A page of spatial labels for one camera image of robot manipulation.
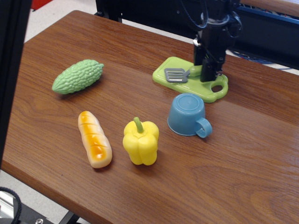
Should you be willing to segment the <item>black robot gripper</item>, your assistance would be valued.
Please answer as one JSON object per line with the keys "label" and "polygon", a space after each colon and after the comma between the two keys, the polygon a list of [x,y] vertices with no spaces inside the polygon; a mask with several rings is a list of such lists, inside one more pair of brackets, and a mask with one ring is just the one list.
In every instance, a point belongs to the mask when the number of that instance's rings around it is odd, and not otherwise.
{"label": "black robot gripper", "polygon": [[194,65],[202,65],[201,82],[215,81],[222,74],[226,50],[234,46],[242,31],[239,16],[225,16],[222,20],[209,19],[206,28],[194,40]]}

